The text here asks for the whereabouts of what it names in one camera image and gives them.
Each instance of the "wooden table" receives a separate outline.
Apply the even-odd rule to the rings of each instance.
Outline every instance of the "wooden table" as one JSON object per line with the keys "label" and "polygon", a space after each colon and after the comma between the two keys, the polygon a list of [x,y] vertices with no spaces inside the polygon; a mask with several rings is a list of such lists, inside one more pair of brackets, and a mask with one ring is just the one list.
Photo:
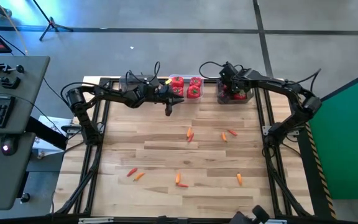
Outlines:
{"label": "wooden table", "polygon": [[[99,83],[99,79],[84,77],[84,82]],[[270,97],[275,120],[284,120],[290,114],[287,98],[275,93]],[[153,103],[138,109],[110,104],[92,216],[232,218],[237,211],[252,216],[252,208],[259,204],[273,217],[255,98],[244,105],[219,105],[215,86],[205,84],[200,103],[175,105],[169,117],[164,109],[165,105]],[[195,136],[188,143],[190,126]],[[226,129],[236,130],[238,136],[226,133],[227,142],[223,142],[221,133]],[[67,147],[81,141],[77,135]],[[296,143],[285,143],[298,149]],[[305,210],[313,213],[301,158],[281,148],[287,185]],[[84,154],[84,145],[65,154],[55,208],[78,185]],[[133,176],[126,177],[133,167],[139,168],[138,173],[145,172],[137,182]],[[175,186],[178,171],[188,189]],[[236,179],[238,172],[243,176],[242,187]],[[278,196],[284,211],[279,190]]]}

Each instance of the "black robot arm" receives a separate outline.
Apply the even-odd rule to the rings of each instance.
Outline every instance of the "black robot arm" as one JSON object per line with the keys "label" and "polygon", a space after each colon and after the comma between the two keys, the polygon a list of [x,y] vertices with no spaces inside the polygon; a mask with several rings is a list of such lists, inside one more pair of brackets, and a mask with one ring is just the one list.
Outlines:
{"label": "black robot arm", "polygon": [[[91,93],[94,98],[86,102],[83,93]],[[98,101],[108,100],[124,103],[130,108],[138,108],[144,102],[163,103],[166,104],[166,116],[171,115],[173,105],[184,101],[182,96],[174,94],[171,86],[161,84],[156,78],[151,82],[141,83],[129,91],[110,90],[99,85],[80,86],[69,90],[66,97],[71,111],[80,122],[81,133],[87,145],[97,145],[101,141],[101,134],[97,125],[90,120],[86,112]]]}
{"label": "black robot arm", "polygon": [[321,100],[311,91],[304,89],[299,83],[265,77],[251,68],[237,71],[229,62],[223,65],[219,74],[222,83],[227,86],[231,93],[237,93],[241,90],[248,92],[251,88],[258,87],[283,94],[288,98],[292,111],[291,115],[282,122],[274,123],[269,129],[266,138],[271,145],[281,144],[289,132],[313,118],[321,107]]}

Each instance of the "concrete floor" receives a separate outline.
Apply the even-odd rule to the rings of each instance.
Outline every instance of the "concrete floor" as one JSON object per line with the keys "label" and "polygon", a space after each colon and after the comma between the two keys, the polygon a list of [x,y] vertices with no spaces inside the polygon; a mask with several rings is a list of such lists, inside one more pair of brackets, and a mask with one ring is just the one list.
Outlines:
{"label": "concrete floor", "polygon": [[[257,30],[252,0],[38,0],[48,16],[64,26],[80,28],[182,28]],[[17,26],[39,27],[47,23],[30,0],[0,0],[13,12]],[[358,0],[260,0],[265,29],[358,30]],[[0,26],[10,24],[0,19]],[[57,91],[85,75],[152,73],[161,61],[161,75],[197,74],[205,61],[230,61],[266,74],[259,34],[186,34],[123,32],[21,32],[30,55],[49,55],[46,74]],[[15,32],[0,34],[19,48]],[[300,80],[322,68],[314,84],[325,96],[358,77],[358,35],[266,35],[272,73],[277,78]],[[219,70],[206,68],[214,76]],[[72,118],[65,105],[42,85],[37,106],[49,116]],[[40,113],[33,111],[33,116]],[[25,191],[29,203],[15,203],[0,218],[45,215],[55,189],[62,157],[32,159]],[[358,221],[358,200],[335,200],[338,219]]]}

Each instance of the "green backdrop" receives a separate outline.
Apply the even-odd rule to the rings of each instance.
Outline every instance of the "green backdrop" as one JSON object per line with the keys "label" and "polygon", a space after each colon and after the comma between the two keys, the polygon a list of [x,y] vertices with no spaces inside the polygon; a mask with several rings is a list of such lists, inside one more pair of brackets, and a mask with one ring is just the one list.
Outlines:
{"label": "green backdrop", "polygon": [[333,199],[358,199],[358,80],[323,101],[310,121]]}

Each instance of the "desk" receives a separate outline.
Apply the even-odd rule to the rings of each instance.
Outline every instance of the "desk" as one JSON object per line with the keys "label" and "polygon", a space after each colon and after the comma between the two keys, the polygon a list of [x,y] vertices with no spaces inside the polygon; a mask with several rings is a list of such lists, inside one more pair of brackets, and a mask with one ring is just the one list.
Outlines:
{"label": "desk", "polygon": [[[0,85],[0,93],[12,94],[35,103],[49,60],[50,58],[46,56],[0,56],[0,63],[6,63],[13,68],[16,65],[22,65],[25,70],[24,73],[0,72],[0,77],[7,76],[11,80],[14,77],[21,79],[19,86],[14,90]],[[30,116],[33,106],[29,102],[16,98],[6,127],[0,128],[0,210],[8,210],[13,206],[25,174],[35,136],[65,148],[65,136],[52,131]],[[3,134],[20,135],[19,147],[12,156],[4,156],[1,152]]]}
{"label": "desk", "polygon": [[[84,82],[99,83],[99,79],[85,77]],[[289,115],[284,96],[274,96],[272,104],[277,121]],[[170,117],[164,109],[164,105],[152,103],[138,109],[110,104],[92,216],[232,218],[238,210],[252,214],[259,204],[273,217],[255,98],[246,105],[219,105],[215,86],[205,84],[201,103],[175,105]],[[195,133],[191,143],[186,142],[185,134],[189,126]],[[225,143],[221,139],[225,129],[235,129],[239,135],[228,134]],[[81,136],[75,136],[68,147],[81,141]],[[285,143],[297,149],[296,144]],[[281,152],[288,187],[313,214],[301,158],[284,147]],[[85,146],[65,154],[55,208],[60,208],[78,185],[84,154]],[[126,177],[133,167],[145,172],[138,182]],[[179,170],[188,189],[175,186]],[[237,183],[237,172],[243,176],[243,187]],[[278,195],[283,211],[279,190]],[[87,196],[85,189],[82,208]]]}

